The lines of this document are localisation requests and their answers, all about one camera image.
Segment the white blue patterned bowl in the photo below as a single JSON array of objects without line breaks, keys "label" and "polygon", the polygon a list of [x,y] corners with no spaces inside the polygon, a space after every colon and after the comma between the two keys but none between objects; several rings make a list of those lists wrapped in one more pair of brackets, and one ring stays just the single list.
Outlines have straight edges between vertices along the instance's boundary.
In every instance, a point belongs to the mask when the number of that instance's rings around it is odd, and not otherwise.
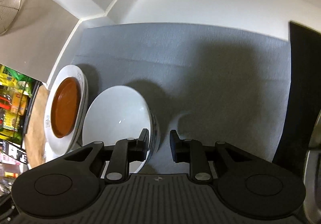
[{"label": "white blue patterned bowl", "polygon": [[130,173],[138,173],[160,145],[159,126],[147,102],[131,87],[117,85],[100,93],[90,105],[82,129],[82,145],[102,141],[106,146],[118,140],[138,138],[148,129],[147,158],[129,164]]}]

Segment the large white floral plate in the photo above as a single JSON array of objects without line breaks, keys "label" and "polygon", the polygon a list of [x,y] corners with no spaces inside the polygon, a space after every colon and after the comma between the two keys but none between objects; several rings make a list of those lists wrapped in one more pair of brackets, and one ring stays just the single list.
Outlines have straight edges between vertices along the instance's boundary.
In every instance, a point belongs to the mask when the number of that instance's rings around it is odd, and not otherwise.
[{"label": "large white floral plate", "polygon": [[82,132],[88,107],[88,82],[76,65],[67,65],[58,73],[48,96],[45,137],[52,152],[62,156],[72,150]]}]

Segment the brown round plate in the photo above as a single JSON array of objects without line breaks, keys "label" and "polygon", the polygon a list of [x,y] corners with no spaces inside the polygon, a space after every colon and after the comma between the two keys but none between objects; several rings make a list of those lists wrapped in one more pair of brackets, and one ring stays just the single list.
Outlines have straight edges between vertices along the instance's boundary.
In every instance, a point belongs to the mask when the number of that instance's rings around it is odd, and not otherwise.
[{"label": "brown round plate", "polygon": [[80,86],[74,77],[61,82],[56,90],[52,108],[51,124],[54,135],[61,139],[74,128],[80,105]]}]

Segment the grey drying mat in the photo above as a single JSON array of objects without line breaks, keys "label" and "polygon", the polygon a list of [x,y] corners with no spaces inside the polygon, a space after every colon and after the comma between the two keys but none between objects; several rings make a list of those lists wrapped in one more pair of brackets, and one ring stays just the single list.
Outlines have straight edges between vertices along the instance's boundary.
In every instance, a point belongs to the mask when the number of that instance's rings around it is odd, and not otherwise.
[{"label": "grey drying mat", "polygon": [[186,173],[174,163],[169,132],[204,145],[226,141],[272,160],[291,83],[288,41],[231,28],[154,23],[89,28],[73,58],[89,99],[127,85],[159,126],[158,151],[142,173]]}]

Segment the wooden cutting board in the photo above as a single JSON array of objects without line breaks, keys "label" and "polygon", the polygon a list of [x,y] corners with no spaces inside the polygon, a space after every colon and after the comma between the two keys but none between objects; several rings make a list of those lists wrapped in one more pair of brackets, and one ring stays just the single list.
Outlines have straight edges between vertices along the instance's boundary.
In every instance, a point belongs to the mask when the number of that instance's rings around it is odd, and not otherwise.
[{"label": "wooden cutting board", "polygon": [[41,85],[34,100],[28,130],[24,138],[27,159],[31,168],[45,162],[44,115],[49,91]]}]

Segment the black gas stove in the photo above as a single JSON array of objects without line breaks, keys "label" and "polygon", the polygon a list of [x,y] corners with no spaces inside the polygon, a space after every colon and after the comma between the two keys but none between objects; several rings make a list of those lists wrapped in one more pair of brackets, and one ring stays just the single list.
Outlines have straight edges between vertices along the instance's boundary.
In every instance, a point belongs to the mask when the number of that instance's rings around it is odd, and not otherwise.
[{"label": "black gas stove", "polygon": [[273,163],[300,177],[320,113],[320,33],[294,21],[289,22],[289,29],[291,85]]}]

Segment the metal mesh strainer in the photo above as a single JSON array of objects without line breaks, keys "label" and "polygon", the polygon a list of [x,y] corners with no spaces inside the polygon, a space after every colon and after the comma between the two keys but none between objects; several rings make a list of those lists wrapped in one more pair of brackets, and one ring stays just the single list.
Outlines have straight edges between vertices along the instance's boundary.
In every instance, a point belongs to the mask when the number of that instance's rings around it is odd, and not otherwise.
[{"label": "metal mesh strainer", "polygon": [[21,0],[1,0],[1,34],[7,32],[21,7]]}]

